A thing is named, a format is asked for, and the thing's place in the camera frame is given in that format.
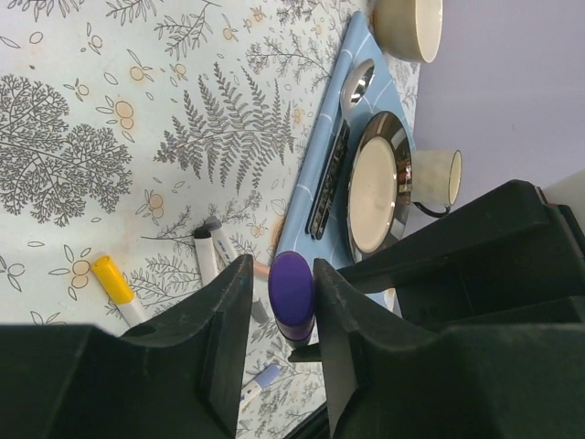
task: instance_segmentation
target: purple wall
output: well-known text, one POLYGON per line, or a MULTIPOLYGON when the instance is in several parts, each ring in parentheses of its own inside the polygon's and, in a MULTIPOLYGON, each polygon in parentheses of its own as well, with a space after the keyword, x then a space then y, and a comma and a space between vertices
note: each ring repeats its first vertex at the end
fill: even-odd
MULTIPOLYGON (((457 206, 511 178, 545 187, 585 168, 585 1, 444 0, 443 17, 414 138, 462 151, 457 206)), ((412 209, 408 230, 429 221, 412 209)))

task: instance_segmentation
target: white stripe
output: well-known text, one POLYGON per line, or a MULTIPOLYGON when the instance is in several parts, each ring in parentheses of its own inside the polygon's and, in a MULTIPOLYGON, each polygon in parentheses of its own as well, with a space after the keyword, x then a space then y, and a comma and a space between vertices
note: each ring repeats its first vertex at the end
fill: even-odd
POLYGON ((331 124, 333 124, 333 119, 331 119, 331 116, 329 114, 327 114, 326 112, 320 113, 319 117, 324 117, 325 119, 328 119, 331 124))
POLYGON ((294 243, 292 244, 292 251, 296 252, 296 242, 299 240, 299 235, 301 234, 303 229, 300 229, 297 234, 296 234, 296 238, 294 238, 294 243))
POLYGON ((329 261, 330 263, 333 260, 335 248, 337 248, 337 244, 339 243, 340 240, 341 240, 341 233, 337 233, 337 239, 335 240, 335 244, 333 245, 333 249, 331 249, 331 254, 329 255, 329 259, 327 259, 327 261, 329 261))
POLYGON ((307 194, 309 194, 309 198, 311 199, 311 201, 313 201, 313 195, 311 194, 311 190, 310 190, 310 189, 309 189, 307 186, 305 186, 305 185, 301 185, 300 183, 297 183, 297 185, 296 185, 296 186, 297 186, 299 189, 306 190, 307 194))
POLYGON ((362 99, 367 102, 367 106, 369 107, 369 112, 370 113, 373 113, 374 110, 372 109, 372 104, 369 103, 369 100, 367 99, 367 97, 366 96, 363 96, 362 99))
POLYGON ((364 47, 364 45, 366 44, 366 42, 369 40, 369 38, 372 36, 372 34, 370 34, 369 32, 367 33, 366 37, 364 38, 364 41, 362 41, 362 44, 359 45, 359 49, 356 52, 356 57, 357 55, 359 55, 360 50, 362 49, 362 47, 364 47))
POLYGON ((390 86, 390 84, 392 83, 392 80, 390 80, 388 82, 388 84, 386 84, 384 86, 384 88, 382 89, 382 91, 380 92, 380 94, 377 96, 376 100, 374 101, 374 106, 376 106, 376 104, 378 103, 378 100, 382 97, 382 95, 384 94, 384 91, 386 91, 386 89, 390 86))
POLYGON ((349 55, 349 60, 351 61, 354 58, 354 54, 351 53, 349 50, 347 50, 346 48, 344 48, 341 52, 339 52, 339 56, 341 57, 342 53, 346 53, 347 55, 349 55))

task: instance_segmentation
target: yellow marker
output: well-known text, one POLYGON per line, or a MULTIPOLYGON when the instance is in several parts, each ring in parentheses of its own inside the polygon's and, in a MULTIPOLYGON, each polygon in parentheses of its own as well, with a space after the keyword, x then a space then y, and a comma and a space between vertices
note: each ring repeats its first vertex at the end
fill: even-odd
POLYGON ((98 259, 91 266, 91 270, 108 296, 118 306, 128 325, 133 327, 150 318, 110 256, 98 259))

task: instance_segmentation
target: tablecloth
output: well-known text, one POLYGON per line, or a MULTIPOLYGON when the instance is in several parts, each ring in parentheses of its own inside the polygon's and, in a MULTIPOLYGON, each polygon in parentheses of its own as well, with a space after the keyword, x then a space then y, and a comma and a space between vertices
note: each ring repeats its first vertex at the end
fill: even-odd
MULTIPOLYGON (((200 287, 189 232, 218 216, 269 262, 347 19, 341 0, 5 0, 0 321, 128 326, 90 273, 109 254, 152 315, 200 287)), ((409 123, 418 65, 388 58, 409 123)), ((266 285, 256 290, 268 308, 266 285)), ((318 365, 250 322, 239 419, 281 438, 324 401, 318 365)))

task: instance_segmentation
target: mug handle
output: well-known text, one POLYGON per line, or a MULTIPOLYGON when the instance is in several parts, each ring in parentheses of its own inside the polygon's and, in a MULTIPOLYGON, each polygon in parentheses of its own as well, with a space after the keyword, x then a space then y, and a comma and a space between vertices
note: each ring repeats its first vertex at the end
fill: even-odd
POLYGON ((415 201, 413 203, 422 213, 424 213, 425 215, 429 215, 430 217, 433 218, 443 218, 446 217, 449 212, 451 212, 451 206, 445 206, 445 211, 444 212, 435 212, 434 210, 430 210, 429 208, 427 208, 426 206, 424 206, 422 203, 419 203, 417 201, 415 201))

